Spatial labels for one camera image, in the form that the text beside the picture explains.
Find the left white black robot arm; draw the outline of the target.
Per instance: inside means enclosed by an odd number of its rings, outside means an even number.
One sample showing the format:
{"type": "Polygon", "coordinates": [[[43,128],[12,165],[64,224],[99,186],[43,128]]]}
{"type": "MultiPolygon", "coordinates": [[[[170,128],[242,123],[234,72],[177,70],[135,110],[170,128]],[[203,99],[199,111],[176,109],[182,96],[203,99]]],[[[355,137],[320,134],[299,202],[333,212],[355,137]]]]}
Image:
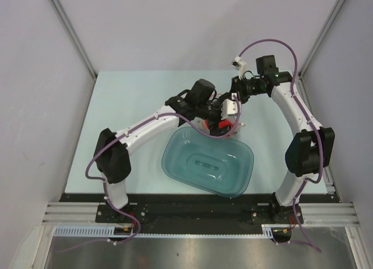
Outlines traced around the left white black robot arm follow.
{"type": "Polygon", "coordinates": [[[199,79],[191,89],[169,98],[154,114],[135,125],[118,132],[108,128],[102,130],[90,163],[95,164],[101,173],[98,180],[103,182],[105,199],[110,204],[109,216],[122,222],[129,215],[125,180],[132,170],[131,155],[158,135],[185,123],[191,124],[195,118],[212,122],[212,131],[207,134],[210,138],[230,135],[234,126],[229,125],[220,131],[219,124],[228,116],[240,115],[238,98],[235,92],[218,96],[214,84],[199,79]]]}

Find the red toy apple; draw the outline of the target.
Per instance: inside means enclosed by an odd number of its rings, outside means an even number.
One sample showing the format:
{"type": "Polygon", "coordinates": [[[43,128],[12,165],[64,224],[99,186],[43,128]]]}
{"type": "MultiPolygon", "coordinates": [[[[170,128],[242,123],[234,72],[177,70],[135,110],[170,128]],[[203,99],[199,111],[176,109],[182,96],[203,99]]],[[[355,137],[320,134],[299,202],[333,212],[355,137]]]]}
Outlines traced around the red toy apple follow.
{"type": "Polygon", "coordinates": [[[219,122],[205,120],[205,125],[207,126],[210,135],[224,135],[229,132],[233,126],[232,122],[228,120],[222,120],[219,122]]]}

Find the blue transparent plastic tub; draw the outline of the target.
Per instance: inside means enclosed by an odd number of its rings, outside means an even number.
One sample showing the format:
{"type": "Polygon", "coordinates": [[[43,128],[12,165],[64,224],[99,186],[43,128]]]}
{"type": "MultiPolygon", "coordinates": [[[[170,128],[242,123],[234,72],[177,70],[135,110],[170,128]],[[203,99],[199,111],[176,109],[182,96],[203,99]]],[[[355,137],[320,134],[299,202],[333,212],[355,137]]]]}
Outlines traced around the blue transparent plastic tub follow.
{"type": "Polygon", "coordinates": [[[161,167],[174,180],[234,198],[249,185],[254,153],[236,139],[209,138],[191,127],[182,127],[171,136],[161,167]]]}

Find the clear orange zip top bag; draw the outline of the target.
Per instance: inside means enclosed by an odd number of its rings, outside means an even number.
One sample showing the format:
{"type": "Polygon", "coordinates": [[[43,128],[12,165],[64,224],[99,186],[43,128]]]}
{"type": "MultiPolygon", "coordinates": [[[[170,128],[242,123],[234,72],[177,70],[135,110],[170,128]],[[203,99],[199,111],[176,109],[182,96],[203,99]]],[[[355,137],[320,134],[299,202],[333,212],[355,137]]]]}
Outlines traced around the clear orange zip top bag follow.
{"type": "Polygon", "coordinates": [[[242,105],[237,93],[225,93],[208,100],[205,111],[198,117],[198,126],[211,138],[230,138],[243,125],[240,122],[242,105]]]}

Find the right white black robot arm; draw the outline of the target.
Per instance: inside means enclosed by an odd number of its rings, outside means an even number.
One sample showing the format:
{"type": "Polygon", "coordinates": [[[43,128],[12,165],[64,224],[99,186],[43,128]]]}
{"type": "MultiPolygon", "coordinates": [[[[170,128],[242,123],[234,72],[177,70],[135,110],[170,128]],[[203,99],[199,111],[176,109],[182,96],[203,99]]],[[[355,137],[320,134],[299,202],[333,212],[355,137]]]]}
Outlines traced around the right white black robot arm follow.
{"type": "Polygon", "coordinates": [[[297,213],[297,203],[308,183],[321,181],[322,172],[330,163],[335,132],[325,128],[298,94],[294,78],[281,72],[274,55],[256,59],[258,74],[245,77],[247,65],[237,56],[231,63],[238,76],[231,80],[231,92],[241,103],[255,95],[267,94],[279,107],[287,120],[293,140],[285,153],[287,173],[269,203],[269,217],[275,223],[284,222],[297,213]]]}

